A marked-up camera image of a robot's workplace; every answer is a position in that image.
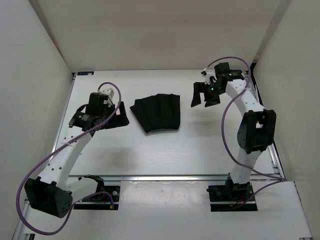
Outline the black pleated skirt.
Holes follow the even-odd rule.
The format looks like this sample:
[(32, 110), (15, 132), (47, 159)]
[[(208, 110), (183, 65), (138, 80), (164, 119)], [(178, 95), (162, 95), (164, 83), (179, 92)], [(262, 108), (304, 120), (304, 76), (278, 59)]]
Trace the black pleated skirt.
[(146, 134), (178, 130), (181, 125), (180, 95), (159, 93), (136, 99), (130, 110)]

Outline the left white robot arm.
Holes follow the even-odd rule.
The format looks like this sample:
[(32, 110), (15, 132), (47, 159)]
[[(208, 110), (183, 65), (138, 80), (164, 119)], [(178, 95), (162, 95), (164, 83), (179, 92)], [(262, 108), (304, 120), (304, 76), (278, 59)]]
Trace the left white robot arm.
[(29, 178), (24, 189), (33, 209), (63, 218), (72, 204), (90, 196), (100, 200), (105, 194), (103, 179), (85, 175), (75, 183), (67, 183), (70, 172), (84, 147), (95, 132), (129, 124), (124, 103), (113, 103), (114, 90), (93, 92), (87, 104), (79, 107), (68, 123), (61, 145), (64, 147), (35, 178)]

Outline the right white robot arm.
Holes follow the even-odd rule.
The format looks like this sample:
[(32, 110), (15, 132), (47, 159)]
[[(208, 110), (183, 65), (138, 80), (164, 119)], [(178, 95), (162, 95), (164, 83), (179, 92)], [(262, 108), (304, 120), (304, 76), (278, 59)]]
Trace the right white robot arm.
[(207, 191), (217, 202), (245, 200), (251, 192), (250, 178), (255, 164), (274, 141), (277, 115), (256, 100), (243, 72), (230, 69), (229, 63), (221, 62), (214, 67), (214, 71), (204, 69), (201, 74), (205, 80), (193, 84), (190, 106), (201, 104), (200, 94), (204, 95), (205, 107), (218, 105), (220, 96), (226, 93), (242, 116), (236, 134), (239, 152), (234, 168), (224, 185), (209, 186)]

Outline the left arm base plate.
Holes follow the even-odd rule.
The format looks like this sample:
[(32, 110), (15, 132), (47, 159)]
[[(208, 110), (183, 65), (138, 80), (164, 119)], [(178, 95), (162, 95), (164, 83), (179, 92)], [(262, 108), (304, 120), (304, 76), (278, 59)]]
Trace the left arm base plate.
[(119, 209), (121, 183), (119, 181), (105, 181), (102, 193), (86, 198), (77, 202), (74, 210), (90, 210), (90, 211), (117, 211)]

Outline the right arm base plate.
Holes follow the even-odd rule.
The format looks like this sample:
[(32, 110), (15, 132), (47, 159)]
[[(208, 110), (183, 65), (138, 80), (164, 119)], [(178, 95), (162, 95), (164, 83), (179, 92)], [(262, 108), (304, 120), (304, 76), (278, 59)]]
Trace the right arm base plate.
[(209, 185), (206, 189), (209, 194), (211, 212), (256, 212), (258, 207), (255, 197), (247, 201), (254, 193), (250, 182), (234, 183), (229, 176), (224, 184)]

